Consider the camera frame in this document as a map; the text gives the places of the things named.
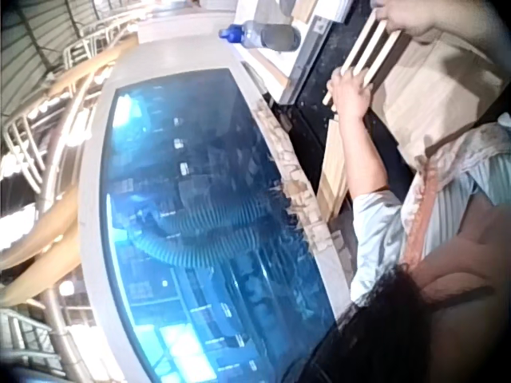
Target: dark hair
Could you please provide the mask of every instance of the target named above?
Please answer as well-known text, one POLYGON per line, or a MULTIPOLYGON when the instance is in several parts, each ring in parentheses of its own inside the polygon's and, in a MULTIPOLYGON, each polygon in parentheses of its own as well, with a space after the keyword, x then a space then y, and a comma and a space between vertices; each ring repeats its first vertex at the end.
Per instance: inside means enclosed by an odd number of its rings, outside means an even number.
POLYGON ((298 382, 425 382, 431 313, 406 268, 392 267, 351 304, 314 350, 298 382))

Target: black surface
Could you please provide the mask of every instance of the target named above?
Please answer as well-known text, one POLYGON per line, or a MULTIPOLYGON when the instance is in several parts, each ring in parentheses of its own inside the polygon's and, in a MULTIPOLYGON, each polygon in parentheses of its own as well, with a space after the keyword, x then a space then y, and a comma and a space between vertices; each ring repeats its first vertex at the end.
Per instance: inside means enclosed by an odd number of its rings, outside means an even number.
MULTIPOLYGON (((291 141, 305 174, 317 190, 327 142, 330 107, 323 105, 326 83, 332 71, 342 65, 371 12, 369 2, 355 1, 345 24, 335 23, 296 105, 288 111, 293 123, 291 141)), ((397 150, 397 142, 386 126, 369 111, 366 126, 389 174, 390 190, 404 200, 413 174, 397 150)))

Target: plastic bottle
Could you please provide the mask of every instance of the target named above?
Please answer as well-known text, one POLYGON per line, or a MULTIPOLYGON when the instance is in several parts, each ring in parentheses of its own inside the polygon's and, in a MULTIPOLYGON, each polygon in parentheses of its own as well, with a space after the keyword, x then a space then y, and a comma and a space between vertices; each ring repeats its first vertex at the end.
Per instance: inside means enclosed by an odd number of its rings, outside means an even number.
POLYGON ((300 33, 287 24, 264 24, 248 21, 244 24, 231 24, 220 30, 220 38, 233 44, 239 43, 247 49, 269 48, 277 52, 292 52, 300 47, 300 33))

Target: hand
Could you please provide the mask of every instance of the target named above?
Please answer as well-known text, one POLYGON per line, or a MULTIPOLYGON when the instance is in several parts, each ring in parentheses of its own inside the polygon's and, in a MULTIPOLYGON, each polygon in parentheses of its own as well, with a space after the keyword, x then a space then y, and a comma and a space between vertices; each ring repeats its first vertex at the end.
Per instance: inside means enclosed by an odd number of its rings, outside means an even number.
POLYGON ((376 19, 386 20, 389 32, 404 30, 412 37, 434 28, 434 9, 443 0, 372 0, 376 19))
POLYGON ((340 120, 361 120, 366 115, 373 89, 372 84, 363 88, 367 70, 364 69, 357 76, 353 75, 353 68, 349 68, 344 76, 341 76, 340 68, 332 73, 327 88, 334 99, 340 120))

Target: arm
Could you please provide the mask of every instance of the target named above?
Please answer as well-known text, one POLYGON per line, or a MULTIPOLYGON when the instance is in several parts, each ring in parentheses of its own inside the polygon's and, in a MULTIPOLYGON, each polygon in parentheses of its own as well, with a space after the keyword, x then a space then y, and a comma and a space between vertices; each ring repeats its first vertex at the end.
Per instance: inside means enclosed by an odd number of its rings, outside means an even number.
POLYGON ((484 0, 375 0, 376 18, 387 29, 421 36, 436 28, 466 40, 511 75, 511 37, 491 4, 484 0))
POLYGON ((341 77, 336 69, 327 84, 339 112, 347 183, 353 198, 358 240, 357 272, 351 283, 354 302, 372 289, 387 264, 398 262, 406 240, 401 203, 391 191, 383 191, 387 188, 386 170, 362 121, 372 90, 372 85, 363 88, 366 73, 353 76, 353 69, 348 69, 341 77))
POLYGON ((341 77, 335 70, 328 88, 339 111, 347 183, 351 198, 387 187, 386 170, 362 121, 370 104, 371 87, 362 88, 366 70, 353 76, 348 70, 341 77))

